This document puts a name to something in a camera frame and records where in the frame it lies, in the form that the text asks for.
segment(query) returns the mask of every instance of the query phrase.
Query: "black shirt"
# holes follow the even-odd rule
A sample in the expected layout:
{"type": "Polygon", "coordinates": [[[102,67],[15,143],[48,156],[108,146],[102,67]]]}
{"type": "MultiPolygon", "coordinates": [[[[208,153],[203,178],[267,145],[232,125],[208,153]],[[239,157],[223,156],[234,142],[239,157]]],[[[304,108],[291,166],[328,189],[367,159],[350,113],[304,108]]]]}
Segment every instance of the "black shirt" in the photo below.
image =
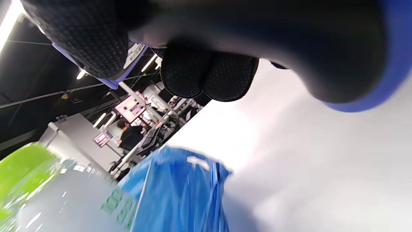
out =
{"type": "Polygon", "coordinates": [[[142,130],[143,127],[140,125],[127,128],[120,137],[122,140],[120,147],[131,151],[143,139],[142,130]]]}

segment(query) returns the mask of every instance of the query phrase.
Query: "metal pole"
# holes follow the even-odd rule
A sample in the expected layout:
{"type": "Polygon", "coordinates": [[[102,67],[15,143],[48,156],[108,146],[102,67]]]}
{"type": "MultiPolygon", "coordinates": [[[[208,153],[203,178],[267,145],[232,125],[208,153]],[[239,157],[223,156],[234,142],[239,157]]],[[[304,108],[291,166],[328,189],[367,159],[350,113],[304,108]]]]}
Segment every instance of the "metal pole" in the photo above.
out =
{"type": "Polygon", "coordinates": [[[75,144],[70,137],[68,137],[66,135],[66,133],[64,133],[62,130],[60,130],[58,128],[58,126],[54,123],[49,123],[48,127],[50,129],[52,129],[54,132],[57,132],[58,135],[60,135],[62,138],[64,138],[65,140],[67,140],[78,152],[80,152],[84,157],[86,157],[90,162],[92,162],[92,164],[99,168],[102,171],[106,171],[102,166],[100,166],[100,164],[98,164],[98,162],[96,160],[94,160],[94,158],[92,158],[89,154],[87,154],[81,147],[79,147],[77,144],[75,144]]]}
{"type": "MultiPolygon", "coordinates": [[[[136,76],[132,76],[132,77],[124,79],[123,81],[133,79],[135,77],[136,76]]],[[[69,92],[74,92],[74,91],[79,91],[79,90],[85,90],[85,89],[88,89],[88,88],[93,88],[93,87],[102,86],[102,85],[104,85],[104,84],[100,83],[100,84],[89,85],[89,86],[74,88],[74,89],[65,90],[65,91],[58,91],[58,92],[54,92],[54,93],[49,93],[49,94],[45,94],[45,95],[41,95],[41,96],[37,96],[37,97],[32,97],[32,98],[28,98],[28,99],[25,99],[25,100],[21,100],[21,101],[18,101],[18,102],[12,102],[12,103],[8,103],[8,104],[0,105],[0,109],[7,108],[7,107],[12,107],[12,106],[22,104],[22,103],[26,103],[26,102],[31,102],[31,101],[42,99],[42,98],[45,98],[45,97],[51,97],[51,96],[55,96],[55,95],[59,95],[59,94],[64,94],[64,93],[69,93],[69,92]]]]}
{"type": "Polygon", "coordinates": [[[165,100],[163,100],[163,98],[159,97],[159,95],[157,95],[156,93],[154,93],[154,97],[155,97],[159,102],[161,102],[163,105],[165,105],[166,108],[167,108],[169,111],[171,111],[173,114],[175,114],[175,115],[178,117],[178,119],[179,119],[179,121],[180,121],[181,124],[183,124],[183,125],[186,124],[186,121],[185,121],[183,118],[181,118],[181,117],[179,116],[179,114],[178,114],[174,109],[172,109],[172,107],[170,107],[169,104],[167,104],[167,102],[165,102],[165,100]]]}
{"type": "MultiPolygon", "coordinates": [[[[138,96],[129,86],[126,85],[126,83],[120,81],[119,86],[122,87],[122,89],[124,89],[128,94],[133,96],[134,99],[136,99],[140,104],[144,106],[146,105],[146,101],[142,99],[140,96],[138,96]]],[[[164,118],[162,118],[162,116],[160,116],[152,107],[146,106],[146,109],[155,117],[156,120],[159,120],[162,123],[164,123],[164,118]]]]}
{"type": "Polygon", "coordinates": [[[134,148],[131,151],[129,151],[129,153],[127,153],[127,155],[125,155],[123,157],[122,162],[117,166],[117,169],[113,170],[114,173],[112,175],[115,175],[122,168],[122,166],[129,161],[131,156],[134,155],[134,153],[137,151],[137,149],[140,148],[139,145],[140,145],[139,143],[136,144],[136,146],[134,146],[134,148]]]}

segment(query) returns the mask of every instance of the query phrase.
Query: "display screen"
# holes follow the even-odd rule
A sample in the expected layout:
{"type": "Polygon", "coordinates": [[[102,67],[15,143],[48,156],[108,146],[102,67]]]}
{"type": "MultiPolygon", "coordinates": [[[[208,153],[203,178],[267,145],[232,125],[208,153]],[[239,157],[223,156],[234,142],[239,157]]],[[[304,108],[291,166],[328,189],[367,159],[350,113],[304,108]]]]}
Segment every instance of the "display screen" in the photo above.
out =
{"type": "MultiPolygon", "coordinates": [[[[145,99],[143,94],[136,92],[138,96],[145,99]]],[[[140,104],[133,96],[129,96],[126,100],[118,104],[115,109],[126,119],[128,122],[132,123],[146,110],[145,106],[140,104]]]]}
{"type": "Polygon", "coordinates": [[[108,132],[107,130],[105,130],[104,132],[100,133],[99,135],[97,135],[93,141],[99,146],[99,147],[103,147],[104,145],[106,145],[109,140],[113,138],[113,135],[108,132]]]}

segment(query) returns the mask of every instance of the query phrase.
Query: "pink sign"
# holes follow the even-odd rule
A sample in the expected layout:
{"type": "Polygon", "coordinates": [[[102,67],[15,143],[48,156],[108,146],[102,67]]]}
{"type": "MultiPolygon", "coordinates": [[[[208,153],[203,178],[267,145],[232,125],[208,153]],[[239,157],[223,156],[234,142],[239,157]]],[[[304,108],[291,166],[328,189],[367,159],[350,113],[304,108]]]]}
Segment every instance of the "pink sign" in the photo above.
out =
{"type": "MultiPolygon", "coordinates": [[[[138,96],[145,99],[143,94],[136,92],[138,96]]],[[[133,96],[128,97],[126,100],[118,104],[115,109],[126,119],[128,122],[132,123],[146,110],[146,107],[140,104],[133,96]]]]}

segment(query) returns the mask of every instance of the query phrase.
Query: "person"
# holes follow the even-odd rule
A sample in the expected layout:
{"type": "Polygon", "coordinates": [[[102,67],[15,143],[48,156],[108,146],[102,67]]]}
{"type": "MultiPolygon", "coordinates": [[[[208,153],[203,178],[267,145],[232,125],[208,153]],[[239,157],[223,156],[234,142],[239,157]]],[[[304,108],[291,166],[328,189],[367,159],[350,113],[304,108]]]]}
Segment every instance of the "person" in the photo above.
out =
{"type": "Polygon", "coordinates": [[[124,118],[117,122],[117,126],[123,130],[119,147],[131,151],[143,139],[143,126],[130,126],[124,118]]]}

